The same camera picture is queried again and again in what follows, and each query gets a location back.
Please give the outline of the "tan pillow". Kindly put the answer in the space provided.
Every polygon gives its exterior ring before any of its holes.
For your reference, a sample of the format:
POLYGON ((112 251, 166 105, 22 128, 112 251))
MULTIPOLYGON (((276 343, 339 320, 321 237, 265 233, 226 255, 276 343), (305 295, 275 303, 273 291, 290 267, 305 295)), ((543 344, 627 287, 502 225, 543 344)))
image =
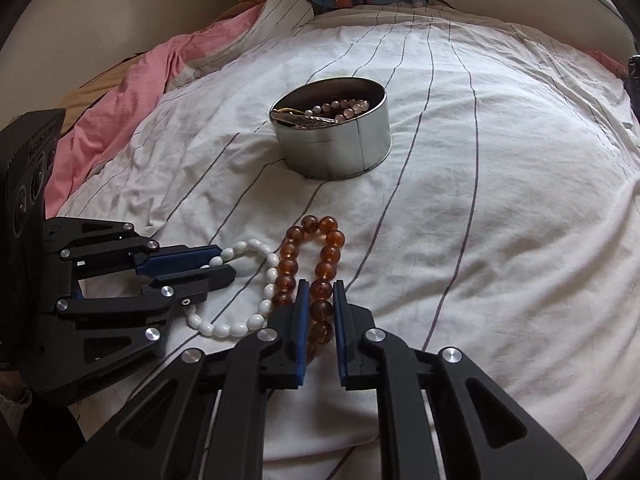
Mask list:
POLYGON ((130 58, 125 58, 122 62, 110 67, 108 70, 92 77, 79 88, 68 92, 62 97, 59 108, 65 110, 65 122, 63 129, 68 130, 80 116, 90 107, 96 105, 107 92, 116 88, 125 78, 126 73, 142 57, 142 53, 137 53, 130 58))

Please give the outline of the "black garment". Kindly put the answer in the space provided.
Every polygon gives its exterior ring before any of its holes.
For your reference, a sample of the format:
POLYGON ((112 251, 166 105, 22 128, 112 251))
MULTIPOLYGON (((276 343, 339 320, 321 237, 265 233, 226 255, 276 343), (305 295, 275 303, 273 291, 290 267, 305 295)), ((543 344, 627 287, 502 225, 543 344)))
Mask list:
POLYGON ((631 56, 628 60, 628 81, 634 86, 640 84, 640 54, 631 56))

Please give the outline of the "pink blanket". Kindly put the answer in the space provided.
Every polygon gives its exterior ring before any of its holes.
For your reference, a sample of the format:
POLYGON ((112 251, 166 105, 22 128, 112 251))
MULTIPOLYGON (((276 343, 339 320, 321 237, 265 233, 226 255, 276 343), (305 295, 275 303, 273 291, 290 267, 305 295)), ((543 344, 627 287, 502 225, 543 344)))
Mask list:
POLYGON ((58 213, 90 172, 113 158, 160 102, 167 85, 190 62, 230 46, 257 21, 267 0, 240 0, 212 24, 173 36, 130 67, 122 82, 85 111, 68 130, 62 128, 53 174, 44 190, 46 216, 58 213))

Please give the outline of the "round silver tin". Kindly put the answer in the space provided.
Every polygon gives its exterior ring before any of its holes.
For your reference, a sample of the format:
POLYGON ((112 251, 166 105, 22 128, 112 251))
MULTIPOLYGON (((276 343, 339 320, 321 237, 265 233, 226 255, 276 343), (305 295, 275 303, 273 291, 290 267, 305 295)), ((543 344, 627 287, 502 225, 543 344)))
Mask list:
POLYGON ((337 121, 329 127, 294 129, 269 117, 286 164, 306 178, 357 177, 384 162, 392 150, 387 93, 374 80, 314 81, 282 96, 271 110, 281 107, 313 110, 337 121))

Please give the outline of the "white striped duvet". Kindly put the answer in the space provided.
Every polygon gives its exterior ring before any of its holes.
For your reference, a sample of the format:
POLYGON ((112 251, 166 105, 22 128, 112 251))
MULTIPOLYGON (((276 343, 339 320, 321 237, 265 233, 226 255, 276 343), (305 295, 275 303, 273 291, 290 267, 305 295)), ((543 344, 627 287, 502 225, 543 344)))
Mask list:
POLYGON ((157 98, 114 153, 75 162, 50 199, 164 245, 273 247, 329 214, 348 298, 414 348, 460 348, 589 478, 638 420, 638 120, 618 78, 537 29, 267 0, 213 67, 157 98), (354 75, 387 93, 390 154, 355 179, 305 179, 269 109, 354 75))

